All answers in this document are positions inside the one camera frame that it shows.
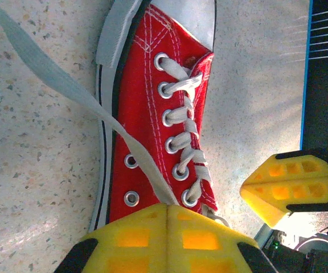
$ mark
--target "canvas shoe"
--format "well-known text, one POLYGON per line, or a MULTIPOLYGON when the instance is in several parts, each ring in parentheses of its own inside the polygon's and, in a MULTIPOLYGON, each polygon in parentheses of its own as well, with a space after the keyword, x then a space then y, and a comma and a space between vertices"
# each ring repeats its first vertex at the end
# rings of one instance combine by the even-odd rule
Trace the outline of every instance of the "canvas shoe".
MULTIPOLYGON (((215 0, 115 1, 97 50, 99 103, 153 157, 179 204, 217 210, 199 136, 215 0)), ((158 203, 125 141, 100 122, 101 173, 90 231, 158 203)))

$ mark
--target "white stitching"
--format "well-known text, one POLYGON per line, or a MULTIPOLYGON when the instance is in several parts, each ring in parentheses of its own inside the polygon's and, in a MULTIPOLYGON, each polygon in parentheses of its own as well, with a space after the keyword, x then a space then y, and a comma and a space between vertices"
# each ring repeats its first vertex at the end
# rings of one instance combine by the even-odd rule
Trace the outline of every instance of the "white stitching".
MULTIPOLYGON (((156 16, 154 16, 152 13, 148 13, 149 15, 150 15, 150 21, 151 21, 151 18, 153 17, 155 20, 157 20, 158 22, 160 22, 161 23, 161 25, 163 25, 164 26, 164 28, 166 28, 166 29, 168 29, 168 33, 169 33, 169 35, 170 35, 170 40, 171 40, 171 42, 172 42, 172 44, 173 44, 173 50, 174 50, 174 56, 175 56, 175 59, 176 59, 176 61, 179 61, 179 47, 178 47, 178 45, 176 44, 176 42, 173 40, 173 36, 172 36, 172 33, 171 33, 171 30, 173 30, 173 28, 170 26, 170 23, 163 17, 163 16, 161 16, 160 14, 158 14, 158 16, 161 18, 161 19, 163 19, 164 21, 166 21, 166 23, 167 24, 163 24, 163 22, 159 19, 159 18, 157 18, 156 16)), ((184 94, 182 93, 182 94, 180 94, 179 95, 179 102, 181 103, 181 106, 183 106, 184 105, 184 94)))
MULTIPOLYGON (((143 23, 144 23, 144 30, 145 30, 145 43, 146 43, 146 41, 147 41, 147 34, 146 34, 146 16, 143 17, 143 23)), ((146 96, 147 96, 147 98, 149 98, 149 94, 148 94, 148 86, 147 86, 147 60, 146 60, 146 55, 147 55, 147 52, 145 51, 145 53, 144 53, 144 78, 145 78, 145 92, 146 92, 146 96)), ((152 116, 152 113, 151 113, 150 100, 147 101, 147 105, 148 105, 148 107, 149 107, 150 124, 151 124, 151 127, 152 127, 152 129, 153 129, 155 146, 156 146, 156 148, 157 148, 157 152, 159 152, 159 151, 158 151, 157 136, 156 136, 155 129, 154 129, 153 116, 152 116)), ((159 162, 159 168, 160 168, 161 172, 163 172, 163 169, 162 169, 162 166, 161 166, 160 162, 159 162)))
MULTIPOLYGON (((163 17, 161 14, 159 14, 156 10, 153 10, 153 9, 150 9, 150 10, 152 12, 154 12, 155 14, 157 14, 162 20, 164 20, 164 22, 166 22, 167 24, 170 25, 170 22, 165 17, 163 17)), ((169 31, 169 35, 170 35, 170 39, 171 39, 171 42, 173 43, 173 47, 174 47, 174 59, 175 59, 175 61, 180 63, 181 60, 179 58, 180 50, 179 50, 179 41, 177 38, 177 33, 175 31, 175 28, 170 27, 170 29, 172 30, 172 31, 169 31)), ((185 96, 184 91, 181 91, 179 94, 179 102, 181 103, 181 106, 183 106, 185 104, 184 96, 185 96)))
POLYGON ((167 30, 168 30, 167 28, 163 28, 162 30, 160 30, 160 32, 157 34, 157 36, 151 41, 150 45, 154 44, 155 40, 160 36, 160 34, 167 30))
MULTIPOLYGON (((155 15, 157 15, 159 18, 161 18, 161 19, 166 23, 166 25, 165 25, 162 21, 160 21, 159 18, 156 18, 154 14, 150 13, 150 15, 151 15, 152 17, 154 17, 154 18, 155 18, 158 22, 160 22, 163 26, 165 26, 165 27, 169 26, 169 27, 170 27, 169 30, 172 30, 172 31, 173 31, 174 39, 175 39, 175 43, 174 43, 174 45, 177 47, 177 50, 178 50, 178 52, 175 52, 175 51, 174 51, 174 54, 176 55, 176 56, 175 56, 176 61, 180 61, 180 60, 179 60, 179 41, 178 41, 177 35, 175 34, 175 28, 171 27, 171 22, 169 22, 164 16, 162 16, 161 14, 159 14, 156 10, 154 10, 154 9, 152 9, 152 8, 150 7, 150 11, 152 11, 155 15)), ((169 35, 170 35, 170 37, 173 39, 171 31, 169 31, 169 35)))
POLYGON ((216 203, 215 203, 215 199, 214 199, 212 196, 210 196, 210 195, 204 190, 204 188, 203 188, 203 184, 202 184, 202 183, 200 184, 200 188, 201 188, 201 191, 202 191, 202 196, 203 196, 206 200, 208 200, 209 202, 211 202, 211 203, 213 203, 213 204, 216 204, 216 203))
MULTIPOLYGON (((149 30, 150 30, 150 40, 149 40, 149 44, 151 44, 151 39, 152 39, 152 23, 151 23, 151 17, 149 16, 149 30)), ((149 51, 149 60, 151 60, 151 50, 149 51)), ((155 105, 155 100, 154 100, 154 94, 153 94, 153 75, 151 73, 151 61, 149 61, 149 77, 150 77, 150 95, 151 95, 151 103, 153 105, 154 108, 154 118, 156 120, 156 125, 157 125, 157 130, 158 130, 158 135, 159 135, 159 149, 160 152, 158 152, 158 156, 159 156, 159 160, 161 161, 162 167, 164 168, 164 171, 162 173, 165 174, 166 176, 166 180, 168 183, 168 186, 171 188, 171 183, 167 174, 167 169, 166 169, 166 165, 165 165, 165 161, 164 161, 164 157, 163 157, 163 145, 162 145, 162 139, 161 139, 161 133, 160 133, 160 127, 159 127, 159 120, 158 120, 158 113, 157 113, 157 108, 155 105)))
POLYGON ((134 43, 136 43, 139 47, 141 47, 142 50, 144 50, 145 52, 147 52, 147 50, 144 49, 144 47, 142 46, 142 44, 140 44, 140 42, 134 40, 134 43))
POLYGON ((209 202, 211 205, 216 206, 216 202, 215 202, 215 201, 212 201, 212 200, 206 198, 206 197, 203 196, 203 195, 202 195, 202 197, 203 197, 203 199, 204 199, 205 201, 209 202))
POLYGON ((149 14, 151 17, 155 18, 160 24, 162 24, 164 26, 164 28, 166 28, 167 30, 171 30, 169 22, 165 18, 163 18, 160 14, 158 14, 155 10, 150 9, 150 11, 148 11, 147 14, 149 14), (155 15, 158 15, 160 18, 162 18, 164 20, 164 22, 162 20, 160 20, 159 18, 157 18, 154 14, 152 14, 151 11, 154 12, 155 15))
POLYGON ((149 10, 152 11, 153 13, 155 13, 157 16, 159 16, 159 17, 163 20, 163 22, 166 23, 166 26, 167 26, 168 28, 173 29, 173 28, 171 27, 171 19, 167 20, 163 15, 161 15, 159 12, 156 11, 156 9, 154 9, 154 8, 151 7, 151 6, 149 7, 149 10))
MULTIPOLYGON (((203 67, 205 67, 204 70, 204 77, 202 78, 202 82, 201 85, 199 87, 197 87, 197 90, 200 90, 203 88, 204 82, 207 81, 210 78, 210 68, 211 68, 211 61, 212 58, 208 58, 208 60, 206 60, 205 62, 201 63, 195 70, 194 74, 201 72, 201 69, 203 69, 203 67)), ((193 103, 194 107, 196 107, 197 103, 198 103, 198 99, 199 99, 199 92, 196 92, 196 94, 198 94, 198 96, 196 96, 195 101, 193 103)))
POLYGON ((139 44, 141 46, 141 48, 144 49, 145 51, 148 51, 150 49, 150 45, 148 45, 147 43, 145 43, 145 41, 143 39, 141 39, 137 35, 134 38, 134 42, 136 42, 137 44, 139 44))
POLYGON ((151 51, 153 51, 154 49, 156 49, 156 47, 159 45, 159 43, 165 38, 165 36, 168 34, 169 31, 166 31, 163 36, 159 39, 159 41, 156 42, 155 45, 151 45, 151 51))

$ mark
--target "speckled floor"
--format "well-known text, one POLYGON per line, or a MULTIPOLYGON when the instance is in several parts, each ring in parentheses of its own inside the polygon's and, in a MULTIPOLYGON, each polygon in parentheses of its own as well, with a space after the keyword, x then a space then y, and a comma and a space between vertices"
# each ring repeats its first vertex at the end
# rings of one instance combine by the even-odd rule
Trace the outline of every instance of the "speckled floor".
MULTIPOLYGON (((0 0, 92 93, 95 51, 111 1, 0 0)), ((261 221, 243 180, 300 139, 307 0, 218 0, 216 58, 202 147, 219 214, 254 236, 261 221)), ((0 27, 0 272, 53 272, 86 232, 99 174, 97 121, 44 86, 0 27)))

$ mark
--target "loose shoelace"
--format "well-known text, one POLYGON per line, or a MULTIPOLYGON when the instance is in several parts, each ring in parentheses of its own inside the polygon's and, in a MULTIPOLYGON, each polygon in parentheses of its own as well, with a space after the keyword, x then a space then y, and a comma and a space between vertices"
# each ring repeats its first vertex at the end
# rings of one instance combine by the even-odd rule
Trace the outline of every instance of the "loose shoelace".
MULTIPOLYGON (((69 74, 63 71, 61 67, 59 67, 52 59, 50 59, 30 38, 26 31, 23 30, 18 23, 13 21, 1 8, 0 25, 2 26, 8 40, 16 50, 16 53, 19 55, 21 60, 44 84, 86 108, 98 119, 106 122, 122 136, 136 162, 148 178, 158 200, 166 204, 179 205, 172 190, 163 178, 157 165, 155 164, 153 158, 146 150, 146 148, 140 142, 134 139, 130 134, 128 134, 126 130, 121 126, 121 124, 102 108, 102 106, 90 94, 89 91, 81 86, 69 74)), ((181 162, 178 166, 178 172, 182 172, 183 169, 185 170, 186 165, 191 159, 193 159, 193 161, 196 163, 206 163, 203 153, 200 150, 192 149, 190 144, 182 144, 182 142, 190 143, 190 133, 196 134, 196 129, 194 129, 195 123, 191 119, 185 117, 184 111, 187 113, 188 110, 193 110, 192 102, 194 98, 194 86, 198 84, 199 79, 196 79, 196 77, 189 79, 186 71, 177 63, 174 64, 173 60, 167 60, 166 58, 163 58, 161 65, 165 68, 165 71, 168 74, 172 75, 180 81, 176 84, 170 84, 167 86, 165 93, 173 94, 177 90, 186 90, 190 100, 189 101, 188 98, 184 99, 185 110, 176 109, 171 113, 171 115, 168 115, 167 117, 167 120, 170 123, 181 121, 184 122, 186 126, 186 132, 184 132, 184 135, 176 136, 175 141, 173 141, 171 145, 172 148, 175 149, 180 149, 181 147, 184 148, 181 154, 181 162)), ((208 169, 206 167, 196 166, 195 168, 198 180, 191 187, 190 192, 187 195, 190 200, 197 200, 199 198, 201 179, 211 181, 211 178, 208 174, 208 169)), ((221 219, 221 221, 223 221, 223 223, 226 225, 226 221, 218 216, 215 216, 213 212, 209 210, 209 208, 203 209, 202 214, 214 220, 221 219)))
POLYGON ((193 160, 194 163, 199 163, 202 165, 195 165, 195 172, 197 180, 189 191, 186 192, 186 196, 183 200, 186 206, 193 207, 196 205, 198 199, 202 195, 200 182, 201 179, 212 182, 209 170, 207 168, 207 161, 204 157, 204 153, 201 150, 193 149, 191 147, 191 133, 193 133, 197 139, 199 139, 199 134, 197 130, 197 125, 194 122, 194 98, 195 98, 195 88, 197 88, 202 82, 202 73, 195 77, 190 77, 191 71, 187 68, 180 66, 176 61, 170 59, 166 55, 160 53, 160 64, 156 61, 164 72, 176 78, 178 82, 163 84, 159 86, 159 91, 163 94, 163 97, 170 98, 175 92, 184 90, 187 92, 187 96, 184 96, 184 106, 167 110, 163 115, 163 123, 165 126, 170 127, 173 124, 184 123, 185 132, 169 138, 166 142, 166 149, 170 153, 175 153, 183 149, 181 153, 181 161, 173 169, 173 175, 176 177, 176 172, 179 175, 188 173, 188 163, 193 160))

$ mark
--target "blue edge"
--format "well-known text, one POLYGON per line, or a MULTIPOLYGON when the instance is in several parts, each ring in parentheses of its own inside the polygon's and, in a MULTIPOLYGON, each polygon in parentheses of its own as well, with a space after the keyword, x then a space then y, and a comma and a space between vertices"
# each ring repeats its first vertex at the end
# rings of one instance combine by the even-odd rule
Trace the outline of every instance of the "blue edge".
POLYGON ((309 17, 308 17, 308 32, 307 32, 307 46, 306 46, 306 65, 305 65, 305 79, 304 79, 304 90, 303 90, 303 107, 302 107, 302 121, 301 121, 301 140, 300 150, 303 146, 303 133, 305 128, 305 110, 306 110, 306 95, 307 95, 307 79, 308 79, 308 62, 310 54, 310 40, 311 40, 311 24, 312 24, 312 13, 313 13, 313 0, 310 0, 309 17))

